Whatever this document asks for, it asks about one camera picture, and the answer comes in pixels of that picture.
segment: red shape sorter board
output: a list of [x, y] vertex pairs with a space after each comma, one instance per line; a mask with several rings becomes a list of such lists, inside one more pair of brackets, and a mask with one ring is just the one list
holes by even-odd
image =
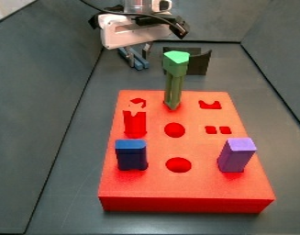
[[[131, 103], [135, 98], [145, 100], [145, 107]], [[163, 91], [121, 91], [119, 94], [97, 189], [104, 210], [261, 212], [275, 200], [275, 194], [256, 153], [241, 173], [223, 173], [217, 168], [217, 156], [227, 138], [248, 136], [229, 95], [224, 92], [183, 91], [175, 111], [165, 107], [163, 99]], [[128, 138], [123, 110], [145, 112], [145, 171], [117, 169], [115, 140]], [[184, 127], [181, 137], [167, 135], [169, 123]], [[176, 163], [175, 169], [169, 170], [167, 165], [171, 167], [172, 164], [167, 161], [172, 158], [188, 160], [189, 170], [181, 169], [181, 165], [179, 170]]]

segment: circular hole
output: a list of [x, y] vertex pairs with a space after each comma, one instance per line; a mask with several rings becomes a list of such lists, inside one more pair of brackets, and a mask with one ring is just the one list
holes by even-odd
[[184, 135], [185, 129], [181, 124], [172, 122], [165, 125], [164, 132], [169, 137], [179, 138]]
[[191, 162], [185, 158], [171, 158], [165, 166], [175, 173], [185, 173], [191, 169]]

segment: green block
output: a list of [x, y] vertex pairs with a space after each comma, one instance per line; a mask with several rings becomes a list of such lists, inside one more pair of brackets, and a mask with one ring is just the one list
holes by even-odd
[[187, 75], [189, 54], [181, 51], [169, 51], [164, 53], [163, 68], [175, 77]]

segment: hole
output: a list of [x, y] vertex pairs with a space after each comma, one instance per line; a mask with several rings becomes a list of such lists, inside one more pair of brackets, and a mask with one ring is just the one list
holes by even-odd
[[179, 138], [184, 135], [185, 129], [181, 124], [172, 122], [165, 125], [164, 132], [169, 137]]
[[213, 126], [205, 126], [204, 130], [205, 130], [207, 134], [217, 134], [216, 127], [213, 127]]
[[145, 112], [137, 112], [133, 114], [131, 111], [123, 111], [124, 114], [124, 124], [125, 124], [125, 134], [129, 138], [137, 139], [143, 137], [147, 133], [145, 131]]
[[199, 101], [201, 109], [221, 109], [221, 104], [219, 101], [215, 101], [213, 104], [208, 105], [203, 100]]
[[185, 173], [191, 169], [191, 162], [185, 158], [171, 158], [165, 162], [165, 166], [175, 173]]
[[135, 98], [129, 100], [135, 105], [141, 104], [141, 108], [145, 108], [145, 100], [141, 98]]
[[225, 134], [225, 135], [232, 134], [232, 130], [229, 127], [219, 127], [219, 129], [220, 129], [221, 134]]

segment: rectangular prism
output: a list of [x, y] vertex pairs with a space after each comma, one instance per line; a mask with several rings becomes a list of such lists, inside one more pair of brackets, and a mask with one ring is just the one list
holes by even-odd
[[224, 173], [241, 173], [256, 151], [251, 138], [228, 138], [217, 158], [217, 167]]
[[[145, 100], [148, 168], [117, 169], [115, 141], [127, 139], [123, 110]], [[259, 213], [275, 200], [257, 154], [241, 173], [223, 173], [217, 157], [228, 138], [247, 138], [232, 100], [221, 92], [184, 91], [180, 106], [163, 104], [164, 91], [121, 91], [112, 120], [97, 197], [107, 211]], [[204, 109], [219, 101], [221, 109]], [[205, 126], [217, 130], [208, 134]]]
[[147, 168], [144, 140], [116, 140], [115, 153], [120, 171]]

